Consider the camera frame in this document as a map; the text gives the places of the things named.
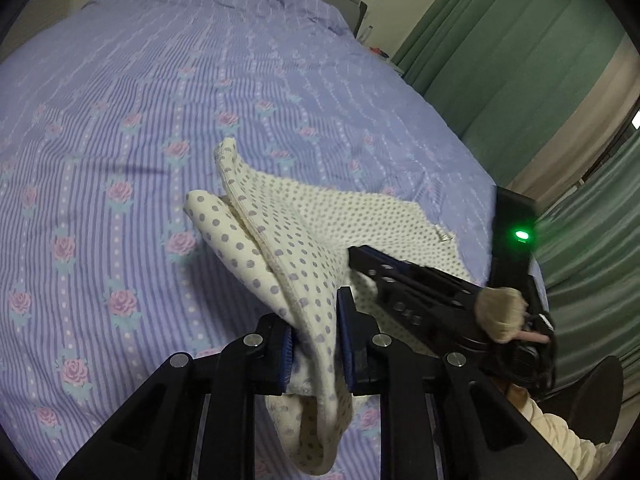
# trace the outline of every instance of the person's finger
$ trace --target person's finger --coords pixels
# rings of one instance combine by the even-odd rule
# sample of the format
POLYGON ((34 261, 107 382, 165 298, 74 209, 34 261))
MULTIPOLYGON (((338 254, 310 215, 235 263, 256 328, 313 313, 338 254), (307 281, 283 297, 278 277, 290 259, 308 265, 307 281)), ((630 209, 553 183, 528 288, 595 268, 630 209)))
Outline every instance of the person's finger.
POLYGON ((514 339, 530 341, 532 343, 549 343, 551 341, 551 338, 548 335, 544 335, 539 332, 527 332, 526 330, 518 330, 514 339))

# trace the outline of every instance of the bed sheet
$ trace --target bed sheet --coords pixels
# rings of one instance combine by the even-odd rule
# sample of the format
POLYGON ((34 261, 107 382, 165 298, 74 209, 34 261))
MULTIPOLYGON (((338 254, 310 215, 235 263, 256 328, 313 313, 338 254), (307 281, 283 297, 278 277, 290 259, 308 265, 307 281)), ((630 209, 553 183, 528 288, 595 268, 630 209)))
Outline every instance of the bed sheet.
MULTIPOLYGON (((0 424, 40 480, 170 354, 203 356, 265 306, 182 212, 222 192, 212 150, 395 195, 453 231, 478 283, 492 180, 320 0, 93 0, 0 66, 0 424)), ((378 478, 376 399, 326 479, 378 478)), ((258 480, 304 478, 260 403, 258 480)))

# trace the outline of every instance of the metal screw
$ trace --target metal screw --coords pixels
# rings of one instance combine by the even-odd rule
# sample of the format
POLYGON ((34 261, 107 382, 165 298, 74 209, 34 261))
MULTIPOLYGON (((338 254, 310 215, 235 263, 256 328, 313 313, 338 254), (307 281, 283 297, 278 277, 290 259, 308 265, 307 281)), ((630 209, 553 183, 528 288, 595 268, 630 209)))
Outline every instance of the metal screw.
POLYGON ((169 364, 174 368, 182 368, 189 362, 189 356, 187 354, 175 354, 169 359, 169 364))
POLYGON ((260 334, 247 334, 242 339, 242 342, 247 346, 260 346, 262 343, 262 336, 260 334))
POLYGON ((371 338, 371 342, 375 346, 389 346, 391 344, 391 338, 387 334, 376 334, 371 338))
POLYGON ((452 352, 447 355, 447 363, 454 366, 464 366, 466 363, 466 357, 459 352, 452 352))

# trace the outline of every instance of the green led indicator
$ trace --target green led indicator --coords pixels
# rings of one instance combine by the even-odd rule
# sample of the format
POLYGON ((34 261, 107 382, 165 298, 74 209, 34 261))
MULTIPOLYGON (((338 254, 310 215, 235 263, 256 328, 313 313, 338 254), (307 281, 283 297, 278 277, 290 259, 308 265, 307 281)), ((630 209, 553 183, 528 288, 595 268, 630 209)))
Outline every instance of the green led indicator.
POLYGON ((529 233, 526 231, 516 231, 516 238, 519 242, 526 242, 529 240, 529 233))

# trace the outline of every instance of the polka dot cloth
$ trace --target polka dot cloth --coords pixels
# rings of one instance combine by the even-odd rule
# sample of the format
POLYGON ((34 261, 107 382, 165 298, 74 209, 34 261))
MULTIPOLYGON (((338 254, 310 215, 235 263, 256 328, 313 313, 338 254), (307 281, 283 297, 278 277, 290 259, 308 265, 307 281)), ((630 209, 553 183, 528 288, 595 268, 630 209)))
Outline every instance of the polka dot cloth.
POLYGON ((296 466, 324 474, 357 408, 337 358, 337 289, 349 285, 358 309, 373 314, 382 332, 428 352, 376 305, 374 282, 349 269, 347 248, 369 244, 401 260, 469 275, 455 236, 442 237, 415 203, 252 170, 231 138, 218 145, 215 159, 227 196, 191 191, 185 211, 226 267, 296 330, 287 395, 266 403, 296 466))

